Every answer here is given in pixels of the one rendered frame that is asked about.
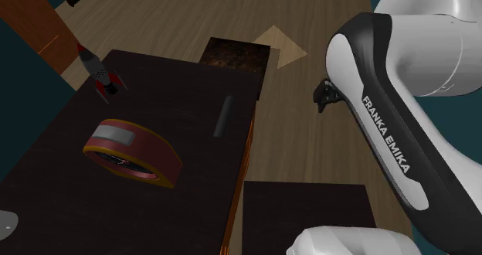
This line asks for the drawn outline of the dark grey stick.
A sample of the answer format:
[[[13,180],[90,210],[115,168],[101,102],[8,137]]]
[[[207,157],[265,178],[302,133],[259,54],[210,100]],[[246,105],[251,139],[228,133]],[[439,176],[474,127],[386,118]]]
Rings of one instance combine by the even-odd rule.
[[[222,109],[219,113],[219,118],[216,123],[216,128],[213,132],[213,136],[215,138],[221,138],[224,134],[226,129],[226,125],[228,123],[229,115],[233,107],[234,97],[233,96],[226,96]]]

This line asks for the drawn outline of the round red yellow-rimmed clock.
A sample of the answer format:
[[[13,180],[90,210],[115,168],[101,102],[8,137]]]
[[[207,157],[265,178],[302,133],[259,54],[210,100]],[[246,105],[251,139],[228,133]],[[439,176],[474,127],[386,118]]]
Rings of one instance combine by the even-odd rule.
[[[92,161],[115,175],[172,189],[182,161],[159,134],[129,121],[101,121],[83,147]]]

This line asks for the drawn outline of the grey and red toy rocket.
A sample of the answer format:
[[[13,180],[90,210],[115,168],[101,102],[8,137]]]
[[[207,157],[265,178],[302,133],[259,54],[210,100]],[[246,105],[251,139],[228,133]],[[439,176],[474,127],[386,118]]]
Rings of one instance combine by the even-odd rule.
[[[97,55],[79,43],[76,44],[76,47],[81,63],[94,80],[94,89],[106,104],[109,103],[106,94],[115,95],[118,92],[116,84],[127,90],[121,77],[117,73],[109,72]]]

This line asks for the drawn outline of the grey rounded object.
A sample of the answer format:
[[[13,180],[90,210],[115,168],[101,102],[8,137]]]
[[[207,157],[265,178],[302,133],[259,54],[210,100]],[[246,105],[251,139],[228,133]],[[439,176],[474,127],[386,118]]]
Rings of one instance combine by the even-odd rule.
[[[14,212],[0,210],[0,238],[9,236],[17,227],[19,217]]]

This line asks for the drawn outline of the dark wooden table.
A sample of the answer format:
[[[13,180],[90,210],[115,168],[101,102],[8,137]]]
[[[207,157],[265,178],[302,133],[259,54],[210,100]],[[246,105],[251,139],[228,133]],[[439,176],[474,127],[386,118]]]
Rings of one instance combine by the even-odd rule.
[[[106,104],[84,84],[0,182],[0,209],[19,224],[0,255],[219,255],[257,99],[202,64],[112,50],[127,86]],[[213,132],[226,96],[224,134]],[[182,160],[174,188],[120,177],[83,146],[101,121],[139,124]]]

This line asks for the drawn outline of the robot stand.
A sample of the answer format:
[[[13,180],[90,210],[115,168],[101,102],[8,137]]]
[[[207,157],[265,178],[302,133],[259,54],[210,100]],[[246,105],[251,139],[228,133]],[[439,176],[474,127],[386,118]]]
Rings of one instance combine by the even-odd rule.
[[[244,182],[242,255],[286,255],[304,229],[316,226],[375,228],[365,186]]]

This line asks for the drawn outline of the brown wooden door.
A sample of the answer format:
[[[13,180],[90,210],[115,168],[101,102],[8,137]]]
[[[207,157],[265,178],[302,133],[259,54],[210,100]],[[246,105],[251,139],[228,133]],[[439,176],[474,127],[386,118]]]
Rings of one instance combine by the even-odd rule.
[[[58,74],[78,57],[75,35],[47,0],[0,0],[0,19]]]

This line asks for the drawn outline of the dark brown mottled box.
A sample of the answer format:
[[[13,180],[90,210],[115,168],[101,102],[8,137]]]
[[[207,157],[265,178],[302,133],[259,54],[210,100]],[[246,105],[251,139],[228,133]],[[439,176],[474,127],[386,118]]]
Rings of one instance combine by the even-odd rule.
[[[256,81],[259,100],[269,58],[268,45],[211,37],[198,63],[213,70],[216,80],[229,90],[247,87],[248,94],[253,94]]]

